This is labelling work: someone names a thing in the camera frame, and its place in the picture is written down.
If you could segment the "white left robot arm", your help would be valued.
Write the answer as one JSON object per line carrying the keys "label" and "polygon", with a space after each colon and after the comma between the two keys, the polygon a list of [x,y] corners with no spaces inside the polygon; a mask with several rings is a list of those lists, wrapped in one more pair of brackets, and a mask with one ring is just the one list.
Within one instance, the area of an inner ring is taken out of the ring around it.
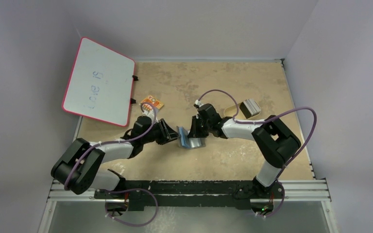
{"label": "white left robot arm", "polygon": [[93,188],[106,190],[115,199],[125,194],[124,178],[117,172],[102,170],[101,164],[131,159],[140,154],[145,144],[164,145],[179,138],[164,119],[140,116],[133,127],[115,141],[88,142],[75,139],[51,169],[51,176],[63,184],[65,190],[79,195]]}

